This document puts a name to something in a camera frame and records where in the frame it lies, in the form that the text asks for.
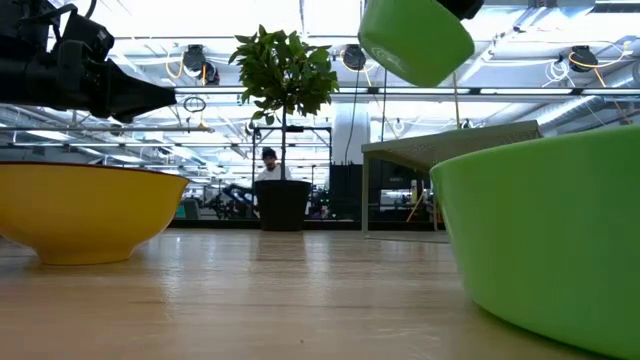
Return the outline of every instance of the yellow bowl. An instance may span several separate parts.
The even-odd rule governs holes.
[[[126,260],[169,225],[188,183],[138,169],[0,163],[0,235],[45,264]]]

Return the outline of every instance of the black plant pot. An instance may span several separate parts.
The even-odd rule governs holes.
[[[260,226],[264,231],[300,231],[311,184],[304,181],[266,180],[255,183]]]

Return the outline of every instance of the potted plant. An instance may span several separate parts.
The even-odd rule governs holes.
[[[297,32],[269,33],[260,25],[253,36],[236,36],[241,43],[231,55],[241,66],[240,82],[247,90],[242,103],[251,97],[260,109],[251,121],[264,119],[267,125],[281,123],[282,156],[280,179],[254,184],[263,230],[300,230],[304,220],[310,184],[287,180],[287,115],[317,115],[322,104],[331,104],[331,94],[339,90],[338,75],[331,71],[330,46],[310,46]]]

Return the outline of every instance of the man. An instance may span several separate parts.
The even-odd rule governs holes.
[[[266,169],[258,175],[256,181],[281,180],[280,164],[277,164],[276,160],[278,160],[278,157],[272,148],[266,147],[262,149],[262,161],[264,161]],[[286,179],[291,180],[291,173],[287,167],[285,167],[284,173]]]

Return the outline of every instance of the ceiling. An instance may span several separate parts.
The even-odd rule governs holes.
[[[57,6],[74,3],[84,12],[89,0],[56,0]],[[558,0],[538,1],[558,7],[530,8],[529,1],[487,0],[473,20],[464,20],[463,26],[472,35],[475,55],[456,71],[458,85],[462,87],[600,87],[594,71],[576,73],[566,65],[555,64],[559,55],[566,57],[575,45],[588,45],[596,54],[600,64],[609,64],[600,69],[604,81],[612,74],[630,68],[640,54],[637,23],[640,14],[630,7],[630,13],[593,13],[596,1]],[[346,69],[340,53],[347,44],[357,43],[359,19],[362,13],[361,0],[181,0],[180,2],[151,0],[99,0],[92,20],[104,25],[117,38],[110,57],[129,75],[162,86],[198,86],[198,82],[186,74],[174,78],[167,72],[178,72],[182,52],[190,44],[205,46],[207,58],[217,67],[222,86],[238,86],[239,69],[227,65],[230,54],[238,45],[233,35],[253,34],[259,24],[268,30],[284,29],[298,31],[310,44],[332,45],[336,55],[333,68],[343,87],[387,87],[411,86],[369,60],[367,71],[357,74]],[[433,48],[434,56],[439,46],[446,44],[416,44]],[[453,78],[446,79],[441,86],[450,87]],[[256,110],[251,105],[239,106],[235,94],[209,94],[202,96],[207,107],[200,114],[190,114],[182,106],[160,109],[140,116],[135,127],[165,127],[180,130],[195,128],[200,123],[212,129],[209,132],[126,132],[122,135],[97,132],[68,134],[79,142],[100,143],[209,143],[209,147],[156,148],[140,147],[132,151],[122,148],[86,147],[93,151],[80,151],[87,157],[104,155],[126,155],[121,161],[108,161],[125,166],[140,164],[156,166],[157,169],[188,173],[194,178],[242,179],[250,183],[251,136],[245,126]],[[371,141],[379,141],[382,130],[383,109],[388,123],[385,139],[432,134],[455,128],[455,103],[453,96],[443,98],[421,98],[396,96],[387,99],[383,106],[381,96],[361,97],[359,106],[365,106],[371,122]],[[340,96],[335,103],[353,103],[353,96]],[[490,126],[521,120],[535,110],[544,109],[549,103],[562,103],[564,99],[539,98],[477,98],[463,97],[459,104],[462,119],[469,119],[474,126]],[[612,103],[597,108],[594,114],[585,114],[572,119],[553,131],[562,134],[605,123],[615,126],[622,115],[635,120],[634,101]],[[302,118],[294,116],[291,123],[309,127],[332,127],[337,117],[336,106],[324,106],[318,116]],[[59,112],[51,109],[6,107],[5,116],[0,109],[0,121],[6,126],[73,126],[102,127],[117,123],[115,120],[96,119],[84,112]],[[288,142],[298,144],[288,150],[294,177],[309,178],[311,166],[318,184],[324,183],[329,163],[326,146],[327,132],[304,132],[290,134]],[[20,142],[60,141],[34,134],[20,134]],[[277,144],[280,134],[274,131],[263,140],[263,144]],[[52,154],[63,152],[52,147]]]

